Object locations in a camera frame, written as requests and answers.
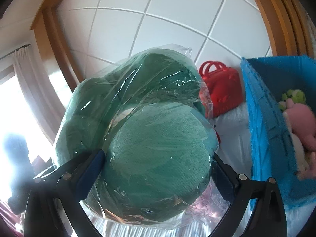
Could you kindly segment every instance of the plush head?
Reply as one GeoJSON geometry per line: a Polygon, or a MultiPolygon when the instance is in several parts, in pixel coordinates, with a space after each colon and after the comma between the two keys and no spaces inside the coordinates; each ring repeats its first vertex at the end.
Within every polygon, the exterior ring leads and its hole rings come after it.
{"type": "Polygon", "coordinates": [[[217,147],[216,132],[194,108],[144,106],[110,144],[102,173],[107,195],[100,204],[125,220],[163,222],[203,193],[217,147]]]}
{"type": "Polygon", "coordinates": [[[309,135],[314,137],[316,134],[316,121],[310,108],[304,104],[294,103],[292,99],[286,100],[286,108],[293,133],[301,140],[309,135]]]}

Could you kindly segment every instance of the white tiled wall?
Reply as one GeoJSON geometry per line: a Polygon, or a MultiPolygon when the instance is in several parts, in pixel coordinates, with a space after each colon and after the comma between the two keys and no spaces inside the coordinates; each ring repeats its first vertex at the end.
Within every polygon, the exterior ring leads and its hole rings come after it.
{"type": "Polygon", "coordinates": [[[64,0],[59,19],[84,77],[150,47],[192,48],[199,67],[271,55],[254,0],[64,0]]]}

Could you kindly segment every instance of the pink plush toy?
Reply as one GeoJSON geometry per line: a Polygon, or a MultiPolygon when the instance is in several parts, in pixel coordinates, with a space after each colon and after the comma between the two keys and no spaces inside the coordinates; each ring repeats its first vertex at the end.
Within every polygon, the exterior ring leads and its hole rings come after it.
{"type": "Polygon", "coordinates": [[[310,152],[316,152],[316,119],[310,108],[304,104],[294,104],[291,98],[286,100],[286,113],[293,133],[310,152]]]}
{"type": "Polygon", "coordinates": [[[292,131],[308,150],[309,169],[301,172],[302,178],[316,178],[316,118],[310,108],[304,104],[294,104],[291,98],[286,100],[286,114],[292,131]]]}

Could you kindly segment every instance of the person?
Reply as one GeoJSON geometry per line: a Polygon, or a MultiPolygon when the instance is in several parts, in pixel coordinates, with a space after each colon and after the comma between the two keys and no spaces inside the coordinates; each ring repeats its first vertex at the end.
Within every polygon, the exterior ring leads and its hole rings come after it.
{"type": "Polygon", "coordinates": [[[9,180],[12,197],[8,199],[8,204],[14,214],[21,214],[26,209],[35,176],[25,137],[16,133],[6,134],[3,138],[3,151],[12,166],[12,176],[9,180]]]}

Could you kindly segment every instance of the white fabric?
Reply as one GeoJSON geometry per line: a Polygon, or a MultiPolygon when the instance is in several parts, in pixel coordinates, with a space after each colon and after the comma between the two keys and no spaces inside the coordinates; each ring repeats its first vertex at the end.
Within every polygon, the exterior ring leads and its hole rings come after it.
{"type": "MultiPolygon", "coordinates": [[[[214,125],[216,125],[216,131],[221,138],[221,145],[217,153],[219,157],[224,163],[229,164],[237,174],[243,173],[251,177],[252,159],[247,104],[243,103],[236,109],[220,115],[214,120],[214,125]]],[[[300,232],[314,208],[315,203],[312,203],[298,209],[286,211],[288,237],[295,237],[300,232]]],[[[248,205],[244,217],[234,234],[235,237],[242,235],[251,213],[252,211],[248,205]]],[[[106,237],[207,237],[213,230],[210,226],[205,226],[199,222],[168,231],[127,226],[101,218],[94,218],[93,216],[89,218],[102,236],[106,237]]]]}
{"type": "Polygon", "coordinates": [[[14,71],[22,93],[43,133],[54,143],[65,108],[58,98],[43,65],[34,60],[30,47],[13,54],[14,71]]]}

